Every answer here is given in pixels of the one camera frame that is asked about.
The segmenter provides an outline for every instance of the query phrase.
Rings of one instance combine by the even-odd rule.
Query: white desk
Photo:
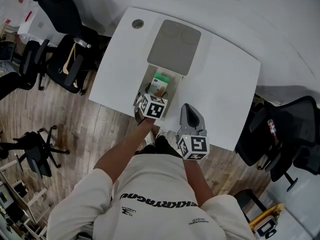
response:
[[[132,22],[144,21],[134,29]],[[178,131],[184,103],[204,117],[210,143],[234,150],[255,93],[260,62],[221,37],[195,25],[153,11],[128,8],[101,61],[89,99],[133,116],[133,103],[149,66],[147,57],[164,20],[201,32],[189,71],[173,97],[165,121],[156,125]]]

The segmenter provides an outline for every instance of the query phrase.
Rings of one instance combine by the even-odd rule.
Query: floor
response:
[[[69,155],[53,153],[61,168],[56,169],[48,160],[52,170],[50,178],[36,179],[30,169],[21,173],[16,165],[5,172],[12,183],[24,180],[29,189],[25,197],[27,201],[34,192],[46,187],[46,201],[52,206],[57,205],[93,169],[104,152],[136,127],[132,117],[89,100],[94,78],[95,72],[89,74],[87,92],[83,96],[67,92],[46,76],[44,91],[39,91],[36,84],[32,90],[17,89],[0,101],[3,142],[13,142],[14,137],[40,128],[48,131],[51,126],[57,125],[52,143],[57,149],[70,151]],[[173,137],[174,133],[170,132],[169,141],[176,146]],[[12,160],[14,152],[8,159],[0,161],[0,165]],[[28,168],[26,160],[22,165]],[[255,166],[248,167],[236,153],[216,146],[211,146],[208,159],[201,166],[215,195],[234,195],[250,188],[259,196],[270,182],[268,173],[257,170]]]

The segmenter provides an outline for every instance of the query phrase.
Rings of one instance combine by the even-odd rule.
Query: yellow object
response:
[[[264,211],[262,214],[260,214],[258,217],[256,217],[254,220],[250,221],[249,226],[251,230],[255,228],[255,226],[261,222],[263,219],[265,219],[268,216],[275,216],[276,213],[281,212],[285,209],[284,203],[279,203],[268,210]]]
[[[70,62],[72,53],[73,53],[73,55],[74,55],[74,61],[76,61],[76,43],[74,43],[74,45],[72,46],[72,49],[71,49],[70,54],[69,54],[69,57],[68,57],[67,61],[65,62],[65,64],[63,65],[62,71],[63,71],[63,73],[65,73],[66,75],[69,74],[69,71],[68,71],[67,67],[68,67],[68,65],[69,65],[69,62]],[[74,86],[75,88],[78,88],[77,80],[74,81],[73,86]]]

